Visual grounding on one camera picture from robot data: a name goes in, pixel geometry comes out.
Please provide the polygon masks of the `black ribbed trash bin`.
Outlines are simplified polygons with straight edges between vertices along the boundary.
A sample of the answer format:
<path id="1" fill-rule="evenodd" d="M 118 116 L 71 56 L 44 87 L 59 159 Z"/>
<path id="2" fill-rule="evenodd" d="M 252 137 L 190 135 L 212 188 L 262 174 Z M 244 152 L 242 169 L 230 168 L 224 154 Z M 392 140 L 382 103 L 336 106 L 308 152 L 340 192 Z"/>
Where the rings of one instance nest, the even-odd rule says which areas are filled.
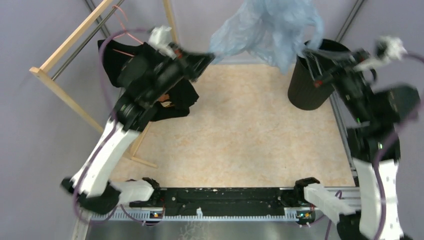
<path id="1" fill-rule="evenodd" d="M 330 39 L 323 39 L 319 49 L 342 53 L 351 51 L 345 45 Z M 331 60 L 323 59 L 320 56 L 318 57 L 318 62 L 323 71 L 335 66 Z M 334 88 L 331 84 L 316 88 L 309 71 L 308 61 L 305 58 L 296 56 L 295 67 L 287 91 L 287 97 L 295 107 L 306 111 L 316 110 L 333 92 Z"/>

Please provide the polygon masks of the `blue plastic trash bag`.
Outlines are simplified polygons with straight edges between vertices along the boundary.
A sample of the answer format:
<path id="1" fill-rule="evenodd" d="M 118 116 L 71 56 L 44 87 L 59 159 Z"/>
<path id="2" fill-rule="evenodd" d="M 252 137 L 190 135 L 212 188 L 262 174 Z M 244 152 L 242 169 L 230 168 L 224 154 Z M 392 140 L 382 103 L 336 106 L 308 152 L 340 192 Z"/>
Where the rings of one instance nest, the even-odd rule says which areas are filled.
<path id="1" fill-rule="evenodd" d="M 310 0 L 245 0 L 212 34 L 208 51 L 215 63 L 246 52 L 286 74 L 305 48 L 321 46 L 324 30 Z"/>

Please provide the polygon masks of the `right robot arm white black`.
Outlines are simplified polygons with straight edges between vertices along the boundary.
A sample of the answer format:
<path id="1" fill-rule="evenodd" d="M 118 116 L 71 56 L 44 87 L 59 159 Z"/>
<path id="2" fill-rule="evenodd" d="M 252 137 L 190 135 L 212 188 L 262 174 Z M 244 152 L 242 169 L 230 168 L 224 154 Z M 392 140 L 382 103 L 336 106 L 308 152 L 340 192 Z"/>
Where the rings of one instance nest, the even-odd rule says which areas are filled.
<path id="1" fill-rule="evenodd" d="M 408 55 L 401 44 L 385 43 L 376 56 L 366 50 L 303 52 L 314 85 L 333 85 L 359 126 L 347 129 L 350 156 L 356 168 L 360 209 L 330 193 L 313 177 L 296 181 L 293 200 L 318 207 L 342 240 L 405 240 L 399 222 L 396 178 L 401 159 L 398 134 L 418 116 L 423 101 L 418 91 L 398 85 L 374 92 L 363 72 Z"/>

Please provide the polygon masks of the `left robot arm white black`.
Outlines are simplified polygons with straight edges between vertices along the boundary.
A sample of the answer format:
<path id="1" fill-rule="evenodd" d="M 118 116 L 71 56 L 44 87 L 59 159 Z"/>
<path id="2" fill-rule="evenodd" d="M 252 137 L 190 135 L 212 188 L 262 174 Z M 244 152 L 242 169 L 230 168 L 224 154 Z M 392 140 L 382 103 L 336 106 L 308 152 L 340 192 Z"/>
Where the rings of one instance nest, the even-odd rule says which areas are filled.
<path id="1" fill-rule="evenodd" d="M 110 175 L 157 113 L 159 98 L 183 79 L 196 80 L 214 59 L 211 52 L 178 49 L 160 61 L 139 54 L 123 65 L 118 82 L 125 91 L 113 107 L 100 140 L 83 167 L 61 182 L 72 194 L 76 209 L 104 215 L 131 202 L 144 202 L 149 207 L 160 202 L 156 181 L 145 177 L 113 183 Z"/>

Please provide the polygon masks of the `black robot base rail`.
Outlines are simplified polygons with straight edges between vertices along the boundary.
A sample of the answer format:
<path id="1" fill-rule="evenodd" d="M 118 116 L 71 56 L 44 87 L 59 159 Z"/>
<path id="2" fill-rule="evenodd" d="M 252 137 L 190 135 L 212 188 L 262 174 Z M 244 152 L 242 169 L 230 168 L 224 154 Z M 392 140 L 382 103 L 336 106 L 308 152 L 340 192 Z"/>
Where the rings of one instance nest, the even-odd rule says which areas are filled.
<path id="1" fill-rule="evenodd" d="M 284 216 L 296 209 L 295 218 L 311 220 L 316 208 L 299 198 L 292 188 L 218 187 L 156 190 L 148 201 L 133 201 L 131 208 L 158 208 L 167 217 L 193 216 L 200 209 L 206 217 Z"/>

